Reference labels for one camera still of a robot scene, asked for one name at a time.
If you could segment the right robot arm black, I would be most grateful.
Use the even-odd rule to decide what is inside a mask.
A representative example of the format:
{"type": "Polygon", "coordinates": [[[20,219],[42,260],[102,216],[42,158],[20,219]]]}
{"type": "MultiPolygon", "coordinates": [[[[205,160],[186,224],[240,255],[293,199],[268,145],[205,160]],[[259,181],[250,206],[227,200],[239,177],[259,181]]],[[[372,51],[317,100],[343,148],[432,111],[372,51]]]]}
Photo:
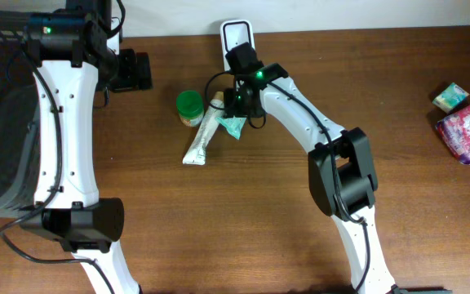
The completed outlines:
{"type": "Polygon", "coordinates": [[[308,186],[339,231],[356,293],[394,293],[375,225],[378,178],[365,132],[347,130],[319,111],[279,64],[265,65],[247,42],[225,55],[234,78],[228,115],[274,117],[308,156],[308,186]]]}

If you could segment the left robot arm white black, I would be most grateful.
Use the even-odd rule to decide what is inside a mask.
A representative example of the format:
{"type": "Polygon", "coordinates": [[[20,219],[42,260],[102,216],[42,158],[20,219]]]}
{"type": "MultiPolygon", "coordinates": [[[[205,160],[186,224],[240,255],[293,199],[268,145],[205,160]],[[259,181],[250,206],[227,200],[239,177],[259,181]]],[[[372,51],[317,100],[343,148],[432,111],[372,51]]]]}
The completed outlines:
{"type": "Polygon", "coordinates": [[[33,202],[15,225],[58,243],[95,292],[139,293],[120,243],[123,203],[100,197],[92,155],[95,94],[152,86],[149,56],[120,46],[124,20],[113,7],[68,1],[32,14],[24,28],[21,52],[38,91],[40,164],[33,202]]]}

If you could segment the white tube package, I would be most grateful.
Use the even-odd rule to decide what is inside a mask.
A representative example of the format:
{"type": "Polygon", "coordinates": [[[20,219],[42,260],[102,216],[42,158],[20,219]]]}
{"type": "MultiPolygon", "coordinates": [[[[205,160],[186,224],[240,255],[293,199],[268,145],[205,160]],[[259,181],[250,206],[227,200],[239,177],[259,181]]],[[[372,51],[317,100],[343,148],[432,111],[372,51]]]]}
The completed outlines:
{"type": "Polygon", "coordinates": [[[206,147],[214,136],[219,122],[225,111],[221,110],[224,107],[224,93],[217,91],[211,101],[211,106],[208,107],[206,114],[197,130],[197,134],[190,145],[187,153],[183,157],[182,163],[185,165],[200,165],[206,164],[206,147]]]}

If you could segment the teal pouch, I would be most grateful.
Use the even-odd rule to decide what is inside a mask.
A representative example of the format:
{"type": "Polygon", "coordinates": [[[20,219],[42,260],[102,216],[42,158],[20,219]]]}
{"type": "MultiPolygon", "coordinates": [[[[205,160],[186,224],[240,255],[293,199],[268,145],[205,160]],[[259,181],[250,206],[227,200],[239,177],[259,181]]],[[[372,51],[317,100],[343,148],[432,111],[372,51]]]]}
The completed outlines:
{"type": "Polygon", "coordinates": [[[216,118],[215,120],[226,129],[230,136],[237,140],[240,139],[242,128],[246,123],[246,118],[216,118]]]}

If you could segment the green lid jar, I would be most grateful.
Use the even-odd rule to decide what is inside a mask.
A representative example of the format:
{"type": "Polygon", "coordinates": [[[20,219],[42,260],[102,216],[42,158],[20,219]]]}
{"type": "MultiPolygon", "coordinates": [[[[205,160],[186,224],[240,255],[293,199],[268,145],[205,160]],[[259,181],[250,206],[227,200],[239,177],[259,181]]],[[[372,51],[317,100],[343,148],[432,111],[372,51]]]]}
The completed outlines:
{"type": "Polygon", "coordinates": [[[197,91],[183,91],[176,99],[181,122],[187,127],[199,126],[204,117],[202,96],[197,91]]]}

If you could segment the green white pocket tissue pack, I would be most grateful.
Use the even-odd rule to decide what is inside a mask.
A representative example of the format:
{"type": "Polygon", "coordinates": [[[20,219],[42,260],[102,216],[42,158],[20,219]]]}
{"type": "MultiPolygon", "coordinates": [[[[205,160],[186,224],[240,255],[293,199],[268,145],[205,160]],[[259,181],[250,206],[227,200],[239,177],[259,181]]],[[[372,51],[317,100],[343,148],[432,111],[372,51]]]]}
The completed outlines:
{"type": "Polygon", "coordinates": [[[436,96],[432,103],[448,114],[463,103],[468,96],[468,92],[453,82],[438,96],[436,96]]]}

